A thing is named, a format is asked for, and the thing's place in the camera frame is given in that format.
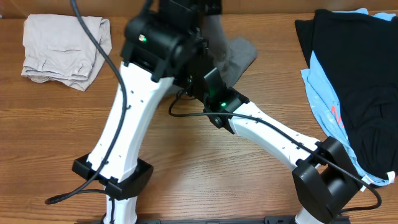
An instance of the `folded white cloth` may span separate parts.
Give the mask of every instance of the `folded white cloth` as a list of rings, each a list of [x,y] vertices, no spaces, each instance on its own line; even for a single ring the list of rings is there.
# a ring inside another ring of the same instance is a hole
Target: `folded white cloth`
[[[83,20],[109,54],[112,49],[109,20],[101,17],[83,17]],[[105,61],[73,16],[30,15],[24,23],[23,44],[22,76],[38,83],[55,80],[85,91]]]

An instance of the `white arm segment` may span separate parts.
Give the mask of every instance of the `white arm segment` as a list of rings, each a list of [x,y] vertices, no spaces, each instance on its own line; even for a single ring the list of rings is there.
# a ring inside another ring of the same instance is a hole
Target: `white arm segment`
[[[234,113],[253,116],[255,118],[262,118],[262,120],[267,121],[268,123],[279,128],[281,131],[288,134],[298,142],[301,142],[307,148],[313,151],[317,149],[315,143],[319,140],[291,130],[290,128],[263,113],[253,102],[248,104],[244,103],[236,111],[234,111]],[[235,116],[229,120],[229,124],[235,134],[258,144],[277,159],[282,161],[290,170],[294,170],[297,167],[296,162],[298,159],[305,160],[310,155],[303,149],[297,149],[297,146],[294,143],[290,142],[287,138],[283,137],[281,134],[265,124]]]
[[[129,109],[126,111],[118,140],[109,156],[109,163],[100,173],[107,179],[117,178],[118,182],[122,182],[134,172],[137,166],[138,152],[148,125],[159,101],[174,81],[174,77],[169,77],[161,78],[157,83],[153,82],[150,79],[151,73],[132,63],[128,67],[122,63],[120,74],[126,86],[127,108]],[[122,100],[122,91],[119,86],[101,138],[87,158],[87,161],[92,163],[93,170],[97,170],[100,166],[111,144],[119,123]]]

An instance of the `black cloth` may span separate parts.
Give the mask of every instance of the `black cloth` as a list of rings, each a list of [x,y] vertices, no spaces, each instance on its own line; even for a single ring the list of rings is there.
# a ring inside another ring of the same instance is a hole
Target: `black cloth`
[[[336,91],[360,166],[398,174],[398,19],[320,9],[295,25],[308,66],[314,51]]]

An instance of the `light blue fabric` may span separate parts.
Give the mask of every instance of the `light blue fabric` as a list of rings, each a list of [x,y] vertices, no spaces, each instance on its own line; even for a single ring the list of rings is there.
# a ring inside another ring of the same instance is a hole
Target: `light blue fabric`
[[[365,8],[350,13],[368,14]],[[395,14],[377,13],[374,17],[391,21]],[[383,180],[368,174],[358,164],[356,155],[349,145],[348,136],[344,128],[343,121],[340,115],[340,101],[333,89],[329,79],[326,77],[314,51],[311,54],[310,68],[301,70],[302,78],[305,84],[305,91],[307,92],[308,101],[311,106],[312,113],[318,121],[323,132],[327,136],[334,137],[339,140],[345,147],[351,161],[353,162],[358,174],[362,177],[367,175],[373,180],[373,184],[378,186],[388,185],[388,180]]]

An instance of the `towel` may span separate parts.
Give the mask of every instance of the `towel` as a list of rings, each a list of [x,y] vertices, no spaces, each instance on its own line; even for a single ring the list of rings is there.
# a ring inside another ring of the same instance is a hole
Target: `towel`
[[[112,49],[109,20],[83,17],[104,51]],[[30,15],[24,23],[25,61],[22,76],[37,83],[59,81],[85,91],[105,59],[88,38],[76,17]]]

